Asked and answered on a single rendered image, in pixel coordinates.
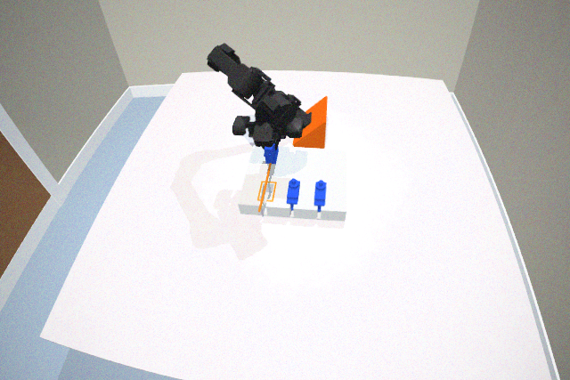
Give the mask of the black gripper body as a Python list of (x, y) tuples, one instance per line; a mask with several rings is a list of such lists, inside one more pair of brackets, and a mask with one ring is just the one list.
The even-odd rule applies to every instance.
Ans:
[[(260, 110), (256, 110), (254, 117), (260, 117), (261, 120), (268, 120), (269, 116)], [(244, 135), (248, 128), (248, 134), (253, 134), (254, 132), (254, 122), (250, 122), (250, 116), (237, 116), (232, 125), (233, 135)], [(302, 118), (294, 118), (287, 125), (278, 125), (278, 129), (281, 129), (281, 134), (286, 134), (289, 138), (301, 138), (304, 126), (304, 120)]]

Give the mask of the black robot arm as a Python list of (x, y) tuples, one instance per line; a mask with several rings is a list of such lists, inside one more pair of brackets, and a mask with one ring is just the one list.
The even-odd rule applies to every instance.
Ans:
[[(293, 94), (275, 90), (269, 76), (261, 69), (241, 64), (235, 52), (226, 43), (215, 46), (207, 57), (208, 66), (228, 77), (227, 84), (232, 88), (232, 93), (254, 110), (264, 111), (269, 116), (268, 120), (255, 117), (253, 141), (257, 147), (272, 147), (281, 141), (281, 129), (277, 124), (287, 125), (294, 118), (302, 118), (304, 129), (312, 123), (313, 112), (307, 114), (303, 111), (300, 108), (301, 100)], [(247, 100), (252, 95), (254, 100), (250, 103)]]

